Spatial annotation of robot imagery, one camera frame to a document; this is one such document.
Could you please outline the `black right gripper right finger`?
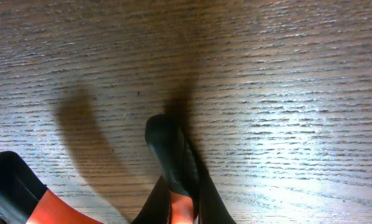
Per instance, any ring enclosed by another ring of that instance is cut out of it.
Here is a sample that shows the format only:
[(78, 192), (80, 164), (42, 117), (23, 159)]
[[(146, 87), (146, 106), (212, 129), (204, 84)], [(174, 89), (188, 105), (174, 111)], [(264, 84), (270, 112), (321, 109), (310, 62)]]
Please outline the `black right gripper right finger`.
[(204, 164), (199, 164), (199, 223), (235, 224)]

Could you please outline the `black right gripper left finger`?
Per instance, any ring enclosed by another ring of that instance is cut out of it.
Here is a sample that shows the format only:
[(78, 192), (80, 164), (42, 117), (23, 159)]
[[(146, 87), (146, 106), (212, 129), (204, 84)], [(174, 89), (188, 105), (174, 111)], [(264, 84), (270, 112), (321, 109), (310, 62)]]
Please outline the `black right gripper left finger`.
[(168, 224), (170, 222), (170, 192), (160, 176), (141, 211), (131, 224)]

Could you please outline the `orange black needle nose pliers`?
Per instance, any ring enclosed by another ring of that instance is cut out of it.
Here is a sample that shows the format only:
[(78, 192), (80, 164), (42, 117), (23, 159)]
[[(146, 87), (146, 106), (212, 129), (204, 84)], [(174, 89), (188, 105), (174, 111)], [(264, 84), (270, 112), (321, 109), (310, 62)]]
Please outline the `orange black needle nose pliers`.
[[(193, 223), (199, 173), (181, 128), (158, 114), (147, 120), (145, 140), (170, 192), (168, 223)], [(13, 151), (0, 152), (0, 213), (9, 223), (97, 224), (58, 198)]]

